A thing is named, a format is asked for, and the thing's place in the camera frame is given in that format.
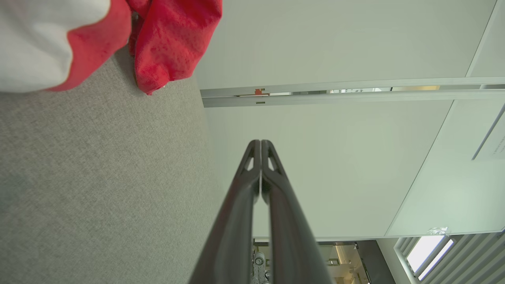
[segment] window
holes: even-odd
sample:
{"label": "window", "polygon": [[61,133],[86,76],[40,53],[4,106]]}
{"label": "window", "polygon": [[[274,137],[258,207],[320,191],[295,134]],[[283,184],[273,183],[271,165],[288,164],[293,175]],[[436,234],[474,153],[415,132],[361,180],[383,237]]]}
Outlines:
{"label": "window", "polygon": [[455,240],[446,235],[420,238],[400,238],[395,246],[404,268],[411,276],[422,281],[453,247]]}

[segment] gray fabric surface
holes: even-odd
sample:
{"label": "gray fabric surface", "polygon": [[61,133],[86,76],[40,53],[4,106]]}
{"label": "gray fabric surface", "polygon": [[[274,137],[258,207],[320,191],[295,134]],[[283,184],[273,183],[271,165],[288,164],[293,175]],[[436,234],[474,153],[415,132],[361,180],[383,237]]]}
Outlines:
{"label": "gray fabric surface", "polygon": [[0,94],[0,283],[186,283],[220,207],[193,79],[152,97],[116,53],[79,87]]}

